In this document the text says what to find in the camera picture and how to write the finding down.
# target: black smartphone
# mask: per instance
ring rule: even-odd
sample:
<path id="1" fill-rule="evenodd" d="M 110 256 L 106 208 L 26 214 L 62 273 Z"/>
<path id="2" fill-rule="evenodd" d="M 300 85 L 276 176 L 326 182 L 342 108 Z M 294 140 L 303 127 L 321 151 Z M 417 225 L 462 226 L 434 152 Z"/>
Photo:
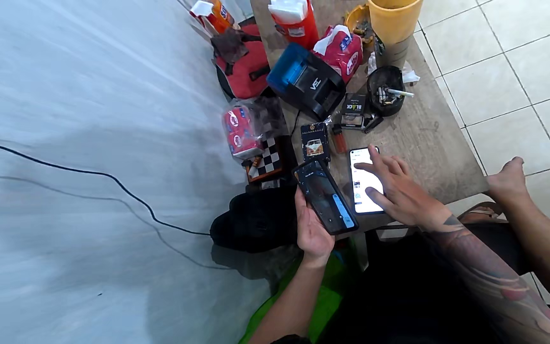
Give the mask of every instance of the black smartphone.
<path id="1" fill-rule="evenodd" d="M 326 162 L 309 160 L 292 171 L 305 199 L 330 235 L 357 230 L 358 224 L 332 179 Z"/>
<path id="2" fill-rule="evenodd" d="M 349 170 L 351 171 L 351 183 L 353 185 L 353 210 L 358 215 L 364 214 L 381 214 L 384 213 L 382 207 L 373 202 L 366 194 L 366 188 L 374 187 L 379 192 L 383 193 L 383 184 L 379 178 L 371 172 L 357 169 L 353 165 L 359 162 L 372 163 L 370 160 L 369 148 L 358 148 L 349 151 Z"/>

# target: forearm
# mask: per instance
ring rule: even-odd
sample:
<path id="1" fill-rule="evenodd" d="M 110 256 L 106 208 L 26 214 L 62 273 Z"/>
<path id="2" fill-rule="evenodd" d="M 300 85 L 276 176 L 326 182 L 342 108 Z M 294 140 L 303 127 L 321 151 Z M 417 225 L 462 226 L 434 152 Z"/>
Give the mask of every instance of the forearm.
<path id="1" fill-rule="evenodd" d="M 325 269 L 325 262 L 303 258 L 292 281 L 266 313 L 249 343 L 267 344 L 288 334 L 306 336 Z"/>
<path id="2" fill-rule="evenodd" d="M 512 342 L 550 343 L 550 309 L 506 262 L 448 211 L 423 227 Z"/>
<path id="3" fill-rule="evenodd" d="M 502 203 L 507 220 L 550 292 L 550 219 L 536 207 L 529 195 L 514 203 Z"/>

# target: blue printer lid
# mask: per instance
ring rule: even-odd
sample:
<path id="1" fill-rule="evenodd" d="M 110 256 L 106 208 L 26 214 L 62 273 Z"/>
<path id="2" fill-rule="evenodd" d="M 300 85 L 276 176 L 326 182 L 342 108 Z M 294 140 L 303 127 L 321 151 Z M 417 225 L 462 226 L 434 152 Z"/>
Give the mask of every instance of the blue printer lid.
<path id="1" fill-rule="evenodd" d="M 266 82 L 279 92 L 285 92 L 288 84 L 294 84 L 307 68 L 310 52 L 297 43 L 290 43 L 266 76 Z"/>

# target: white tiled floor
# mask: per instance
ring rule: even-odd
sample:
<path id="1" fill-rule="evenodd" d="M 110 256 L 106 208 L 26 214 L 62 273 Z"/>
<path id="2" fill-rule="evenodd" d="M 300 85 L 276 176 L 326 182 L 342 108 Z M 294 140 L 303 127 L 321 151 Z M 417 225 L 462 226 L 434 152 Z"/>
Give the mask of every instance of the white tiled floor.
<path id="1" fill-rule="evenodd" d="M 414 36 L 479 165 L 493 174 L 522 156 L 550 217 L 550 0 L 424 0 Z M 485 200 L 448 206 L 461 214 Z"/>

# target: yellow cup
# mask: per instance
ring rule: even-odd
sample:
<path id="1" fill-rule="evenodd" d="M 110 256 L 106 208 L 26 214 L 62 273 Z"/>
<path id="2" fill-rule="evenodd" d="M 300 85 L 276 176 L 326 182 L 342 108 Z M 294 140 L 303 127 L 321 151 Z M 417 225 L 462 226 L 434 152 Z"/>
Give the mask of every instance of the yellow cup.
<path id="1" fill-rule="evenodd" d="M 409 40 L 424 0 L 368 0 L 377 66 L 405 65 Z"/>

